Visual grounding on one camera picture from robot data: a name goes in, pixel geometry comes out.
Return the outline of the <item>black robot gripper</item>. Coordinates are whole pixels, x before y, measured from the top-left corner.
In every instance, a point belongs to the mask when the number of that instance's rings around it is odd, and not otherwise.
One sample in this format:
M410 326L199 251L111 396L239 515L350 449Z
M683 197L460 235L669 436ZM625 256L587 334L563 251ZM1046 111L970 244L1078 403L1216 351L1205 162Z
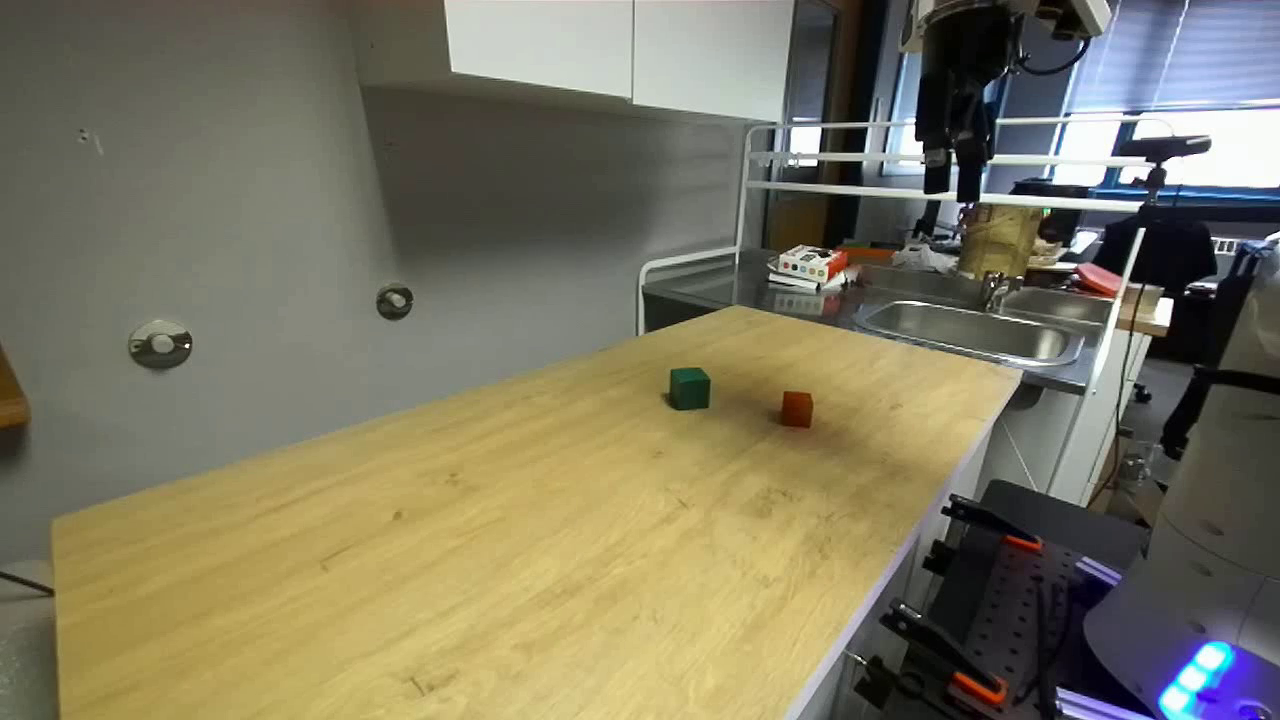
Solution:
M992 86L1011 63L1014 12L1003 0L937 0L919 16L919 97L916 139L922 144L922 192L951 188L951 152L961 165L961 205L984 188L992 137Z

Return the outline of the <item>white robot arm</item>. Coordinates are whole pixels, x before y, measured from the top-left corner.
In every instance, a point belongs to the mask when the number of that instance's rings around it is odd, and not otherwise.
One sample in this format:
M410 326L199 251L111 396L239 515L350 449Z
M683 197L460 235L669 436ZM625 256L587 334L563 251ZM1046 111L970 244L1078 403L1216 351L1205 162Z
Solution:
M1106 30L1106 0L911 0L907 50L919 56L916 139L922 192L970 205L997 150L997 97L1011 74L1056 78ZM1066 40L1060 63L1031 63L1023 30Z

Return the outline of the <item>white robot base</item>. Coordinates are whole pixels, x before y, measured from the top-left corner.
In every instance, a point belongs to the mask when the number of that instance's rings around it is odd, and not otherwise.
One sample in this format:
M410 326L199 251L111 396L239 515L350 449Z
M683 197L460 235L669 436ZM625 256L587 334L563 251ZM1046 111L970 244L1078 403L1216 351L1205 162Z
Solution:
M1083 641L1154 720L1280 720L1280 250L1251 251L1152 538Z

